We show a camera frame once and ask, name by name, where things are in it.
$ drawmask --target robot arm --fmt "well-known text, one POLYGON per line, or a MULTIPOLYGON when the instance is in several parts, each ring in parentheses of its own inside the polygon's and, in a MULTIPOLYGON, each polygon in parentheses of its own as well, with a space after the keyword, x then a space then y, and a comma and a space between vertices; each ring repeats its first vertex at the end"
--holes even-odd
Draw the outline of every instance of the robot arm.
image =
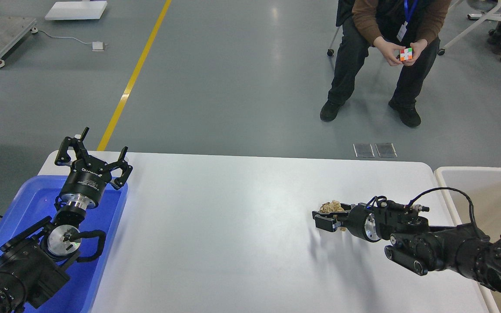
POLYGON ((1 247, 0 313, 21 313, 26 302, 37 309, 70 279, 65 272, 69 266, 75 261, 91 262, 103 252, 105 232, 80 232, 78 227, 86 210, 99 205, 106 184, 121 188, 133 167, 125 160, 127 147, 111 164, 89 155, 83 144, 87 132, 88 127, 80 139, 66 137, 57 154, 55 163, 71 167, 71 172, 56 198, 53 220, 43 218, 1 247), (73 162, 67 154, 69 147, 76 153, 73 162), (117 168, 123 172, 112 183, 111 171, 117 168), (92 256, 80 257, 82 239, 88 238, 98 238, 97 250, 92 256))
POLYGON ((345 227, 368 242, 389 240, 386 257, 419 276, 449 269, 501 293, 501 239, 491 243, 477 228, 472 211, 471 223, 429 226, 419 216, 429 208, 413 202, 398 204, 378 196, 368 204, 342 204, 340 212, 313 211, 312 217, 322 230, 335 232, 345 227))

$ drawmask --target blue plastic bin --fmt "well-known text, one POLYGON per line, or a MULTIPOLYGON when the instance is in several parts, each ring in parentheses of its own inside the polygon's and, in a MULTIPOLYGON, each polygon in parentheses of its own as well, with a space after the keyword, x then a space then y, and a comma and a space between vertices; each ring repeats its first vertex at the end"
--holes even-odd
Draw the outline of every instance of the blue plastic bin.
MULTIPOLYGON (((16 234, 32 226, 46 216, 54 216, 55 197, 67 176, 36 176, 26 181, 0 222, 0 247, 16 234)), ((127 200, 127 186, 114 190, 106 187, 97 208, 89 210, 80 230, 103 230, 106 244, 102 255, 88 263, 74 263, 67 269, 70 281, 51 299, 34 309, 26 304, 26 313, 87 313, 94 303, 100 279, 104 273, 107 257, 119 225, 121 213, 127 200)), ((97 247, 97 238, 83 240, 81 256, 91 256, 97 247)))

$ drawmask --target black pants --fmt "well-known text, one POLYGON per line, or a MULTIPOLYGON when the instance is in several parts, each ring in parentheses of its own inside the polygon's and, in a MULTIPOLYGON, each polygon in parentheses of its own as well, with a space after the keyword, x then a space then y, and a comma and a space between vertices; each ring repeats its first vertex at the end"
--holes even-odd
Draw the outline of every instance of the black pants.
MULTIPOLYGON (((342 37, 340 48, 337 50, 332 89, 328 91, 328 100, 337 104, 343 104, 351 97, 354 91, 354 79, 364 64, 364 58, 368 56, 368 47, 370 47, 370 44, 358 32, 352 18, 346 19, 342 28, 344 37, 342 37)), ((409 43, 397 44, 408 46, 409 43)), ((436 38, 423 50, 415 64, 403 66, 393 96, 398 105, 402 107, 415 106, 415 98, 421 92, 423 81, 434 64, 439 48, 440 39, 436 38)))

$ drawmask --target hand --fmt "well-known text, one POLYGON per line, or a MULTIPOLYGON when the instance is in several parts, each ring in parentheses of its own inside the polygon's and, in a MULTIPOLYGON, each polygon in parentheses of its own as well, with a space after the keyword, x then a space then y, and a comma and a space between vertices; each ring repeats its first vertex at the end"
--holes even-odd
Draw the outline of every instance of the hand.
POLYGON ((428 41, 426 41, 426 39, 421 39, 417 42, 412 42, 411 48, 413 48, 413 59, 403 61, 403 65, 411 66, 415 64, 415 61, 419 59, 421 52, 425 50, 426 46, 428 46, 428 41))
POLYGON ((397 50, 403 50, 405 47, 398 46, 397 44, 387 42, 382 36, 379 36, 378 38, 374 39, 374 47, 378 48, 382 55, 384 56, 384 59, 388 62, 390 66, 396 66, 396 65, 401 65, 401 61, 399 60, 399 57, 396 59, 395 57, 395 51, 397 50))

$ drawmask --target white bin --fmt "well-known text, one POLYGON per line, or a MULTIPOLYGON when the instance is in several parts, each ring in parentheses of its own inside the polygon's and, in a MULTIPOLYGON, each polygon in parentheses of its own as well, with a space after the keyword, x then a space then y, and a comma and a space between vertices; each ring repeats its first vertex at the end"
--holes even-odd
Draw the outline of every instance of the white bin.
MULTIPOLYGON (((491 242, 501 234, 501 168, 445 166, 434 171, 440 186, 465 192, 474 204, 477 226, 491 242)), ((469 222, 469 206, 465 197, 457 192, 443 192, 444 200, 456 224, 469 222)), ((481 287, 483 294, 487 289, 481 287)), ((492 293, 501 312, 501 293, 492 293)))

